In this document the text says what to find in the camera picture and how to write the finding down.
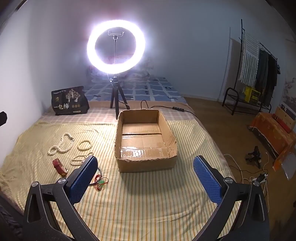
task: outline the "black bag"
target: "black bag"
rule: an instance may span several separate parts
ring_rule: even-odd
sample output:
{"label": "black bag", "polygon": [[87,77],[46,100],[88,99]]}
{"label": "black bag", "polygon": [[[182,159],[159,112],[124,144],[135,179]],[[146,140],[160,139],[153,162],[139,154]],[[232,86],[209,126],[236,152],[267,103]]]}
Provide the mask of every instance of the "black bag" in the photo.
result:
{"label": "black bag", "polygon": [[52,108],[56,115],[86,114],[89,102],[84,95],[84,87],[52,91]]}

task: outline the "small tripod stand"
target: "small tripod stand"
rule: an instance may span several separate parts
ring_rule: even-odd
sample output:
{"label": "small tripod stand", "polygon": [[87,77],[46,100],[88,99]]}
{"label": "small tripod stand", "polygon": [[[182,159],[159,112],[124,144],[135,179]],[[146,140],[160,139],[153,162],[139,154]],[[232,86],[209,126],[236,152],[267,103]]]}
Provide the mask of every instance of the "small tripod stand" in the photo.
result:
{"label": "small tripod stand", "polygon": [[[123,36],[124,32],[121,32],[121,34],[112,34],[111,31],[108,31],[108,35],[113,36],[114,39],[114,64],[116,64],[116,42],[119,36]],[[130,107],[128,103],[126,102],[126,98],[124,96],[123,90],[118,83],[117,77],[113,77],[113,79],[110,80],[112,84],[112,95],[111,95],[111,102],[110,102],[110,109],[113,108],[113,102],[115,100],[115,114],[116,114],[116,119],[118,119],[119,115],[119,100],[118,100],[118,91],[120,92],[120,95],[122,97],[122,100],[124,104],[126,105],[126,108],[129,110]]]}
{"label": "small tripod stand", "polygon": [[254,148],[254,151],[253,152],[250,152],[248,153],[248,155],[253,155],[253,157],[251,158],[246,158],[246,161],[250,161],[250,162],[255,162],[257,164],[257,167],[259,169],[261,169],[261,166],[260,166],[260,162],[261,162],[261,157],[260,157],[260,151],[259,151],[259,148],[258,146],[255,146]]}
{"label": "small tripod stand", "polygon": [[124,96],[123,90],[120,86],[120,84],[118,83],[117,77],[114,77],[112,80],[110,80],[111,84],[112,84],[112,94],[111,94],[111,102],[110,102],[110,109],[113,108],[113,102],[115,100],[115,114],[116,114],[116,119],[118,119],[118,115],[119,115],[119,99],[118,99],[118,91],[120,92],[120,95],[122,97],[122,100],[124,102],[124,104],[126,105],[126,108],[129,110],[130,107],[128,105],[128,103],[126,102],[126,98]]}

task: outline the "red watch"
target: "red watch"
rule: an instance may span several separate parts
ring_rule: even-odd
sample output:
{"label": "red watch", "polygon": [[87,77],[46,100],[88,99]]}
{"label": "red watch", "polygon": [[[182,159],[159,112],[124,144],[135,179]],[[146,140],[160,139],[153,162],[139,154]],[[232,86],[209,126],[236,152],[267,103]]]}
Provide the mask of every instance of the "red watch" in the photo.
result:
{"label": "red watch", "polygon": [[57,158],[52,161],[54,168],[57,170],[58,174],[62,177],[66,176],[68,173],[68,169],[63,166],[61,161]]}

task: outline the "cardboard box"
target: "cardboard box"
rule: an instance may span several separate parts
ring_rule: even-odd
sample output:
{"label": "cardboard box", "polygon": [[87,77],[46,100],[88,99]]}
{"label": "cardboard box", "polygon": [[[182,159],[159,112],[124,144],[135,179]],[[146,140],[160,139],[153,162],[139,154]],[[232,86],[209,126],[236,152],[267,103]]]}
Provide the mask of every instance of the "cardboard box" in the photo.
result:
{"label": "cardboard box", "polygon": [[257,104],[261,93],[252,87],[246,86],[244,89],[244,94],[246,95],[244,99],[246,102]]}
{"label": "cardboard box", "polygon": [[177,139],[159,110],[124,110],[119,114],[115,157],[119,172],[173,168]]}

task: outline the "clothes rack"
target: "clothes rack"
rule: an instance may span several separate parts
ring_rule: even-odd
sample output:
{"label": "clothes rack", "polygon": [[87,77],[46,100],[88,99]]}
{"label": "clothes rack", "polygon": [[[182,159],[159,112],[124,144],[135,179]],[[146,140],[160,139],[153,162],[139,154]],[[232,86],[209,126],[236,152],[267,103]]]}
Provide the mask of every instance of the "clothes rack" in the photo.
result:
{"label": "clothes rack", "polygon": [[[257,115],[259,112],[261,112],[262,109],[265,109],[265,110],[268,110],[269,113],[271,111],[271,104],[269,104],[269,106],[265,106],[263,103],[265,101],[265,95],[263,97],[263,100],[260,102],[258,101],[257,104],[252,104],[252,103],[249,103],[249,102],[246,102],[245,100],[243,99],[240,99],[239,98],[239,93],[238,91],[235,89],[236,85],[237,85],[237,80],[238,80],[238,76],[239,76],[239,69],[240,69],[240,65],[241,65],[241,61],[242,61],[242,44],[243,44],[243,34],[244,34],[244,31],[245,29],[243,28],[243,24],[242,24],[242,19],[241,19],[241,30],[242,30],[242,36],[240,38],[240,41],[241,41],[241,51],[240,51],[240,56],[239,56],[239,66],[238,66],[238,70],[237,70],[237,76],[236,76],[236,79],[235,79],[235,83],[234,83],[234,86],[233,88],[229,87],[227,90],[226,90],[226,93],[225,93],[225,96],[224,96],[224,100],[223,100],[223,103],[222,103],[222,106],[226,106],[228,109],[231,110],[231,115],[233,115],[235,112],[239,112],[239,113],[245,113],[245,114],[251,114],[251,115]],[[274,57],[274,55],[272,55],[272,53],[262,44],[259,42],[259,44],[273,57],[277,60],[276,57]],[[236,93],[236,96],[234,94],[228,94],[229,90],[232,90]],[[235,104],[225,104],[225,101],[226,101],[226,98],[230,97],[232,98],[233,100],[235,100]],[[238,103],[241,102],[241,103],[244,103],[244,104],[247,104],[247,105],[252,105],[252,106],[255,106],[257,107],[257,109],[251,109],[251,108],[247,108],[245,106],[237,106]]]}

